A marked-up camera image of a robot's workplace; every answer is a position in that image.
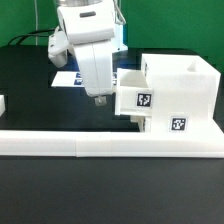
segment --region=white robot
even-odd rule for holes
[[[67,50],[76,57],[86,93],[96,98],[96,105],[105,104],[104,96],[113,93],[112,52],[123,48],[125,19],[117,4],[115,0],[56,1],[62,30],[49,39],[49,58],[62,67]]]

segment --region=black surface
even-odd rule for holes
[[[72,114],[66,108],[76,94],[85,95],[80,90],[48,88],[56,70],[47,63],[45,51],[44,47],[0,49],[0,91],[8,96],[8,114],[0,124],[6,128],[21,129],[21,124],[27,129],[74,128],[69,126],[70,118],[66,120]],[[129,55],[129,64],[125,55],[117,56],[123,62],[115,58],[115,64],[136,67],[136,51]],[[221,125],[223,81],[220,87],[215,118]],[[38,98],[42,93],[49,98]],[[39,113],[33,116],[37,105]],[[81,106],[76,105],[84,112],[88,106],[95,107],[86,97]],[[65,116],[56,119],[55,114]],[[223,159],[0,157],[1,224],[223,224],[223,211]]]
[[[223,224],[224,161],[0,161],[0,223]]]

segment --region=white platform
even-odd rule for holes
[[[197,135],[0,131],[0,155],[224,158],[223,133],[211,121]]]

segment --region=white block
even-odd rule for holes
[[[2,116],[4,112],[5,112],[5,100],[4,100],[4,96],[0,95],[0,117]]]

